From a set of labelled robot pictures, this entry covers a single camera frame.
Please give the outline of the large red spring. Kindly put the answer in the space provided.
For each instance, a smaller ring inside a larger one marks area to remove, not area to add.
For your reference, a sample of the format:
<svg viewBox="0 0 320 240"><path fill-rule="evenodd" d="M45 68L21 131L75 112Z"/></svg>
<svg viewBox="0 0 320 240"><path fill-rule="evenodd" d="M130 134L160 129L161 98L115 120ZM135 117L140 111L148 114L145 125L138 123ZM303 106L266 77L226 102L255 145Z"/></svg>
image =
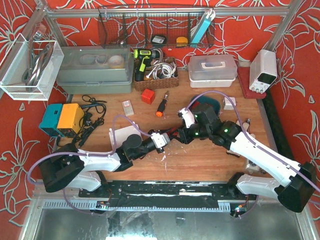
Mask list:
<svg viewBox="0 0 320 240"><path fill-rule="evenodd" d="M178 131L178 128L172 128L169 132L171 133L171 134L174 134L174 133L176 133Z"/></svg>

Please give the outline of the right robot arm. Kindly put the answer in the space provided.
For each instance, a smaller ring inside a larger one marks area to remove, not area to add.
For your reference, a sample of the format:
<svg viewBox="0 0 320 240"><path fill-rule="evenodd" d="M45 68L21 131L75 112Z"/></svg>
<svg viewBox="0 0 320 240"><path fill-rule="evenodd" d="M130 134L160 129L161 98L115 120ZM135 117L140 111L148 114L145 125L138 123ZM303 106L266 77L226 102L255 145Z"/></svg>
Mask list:
<svg viewBox="0 0 320 240"><path fill-rule="evenodd" d="M177 115L183 121L186 136L209 139L250 160L270 177L235 174L235 187L245 195L277 199L288 210L300 213L316 189L316 169L309 162L303 164L280 155L253 138L240 125L221 121L212 107L199 104L193 110L183 108Z"/></svg>

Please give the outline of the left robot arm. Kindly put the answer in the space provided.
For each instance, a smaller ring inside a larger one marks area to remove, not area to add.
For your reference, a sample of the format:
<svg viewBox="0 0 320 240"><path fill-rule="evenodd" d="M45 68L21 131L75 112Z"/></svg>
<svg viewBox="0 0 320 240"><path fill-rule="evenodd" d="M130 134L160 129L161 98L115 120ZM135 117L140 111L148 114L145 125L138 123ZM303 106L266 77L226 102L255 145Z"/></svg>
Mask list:
<svg viewBox="0 0 320 240"><path fill-rule="evenodd" d="M170 141L170 136L164 131L153 132L145 140L138 134L131 134L112 153L84 151L68 143L46 156L38 167L48 193L54 193L66 187L93 192L102 185L99 171L125 171L133 166L134 160L152 151L162 153Z"/></svg>

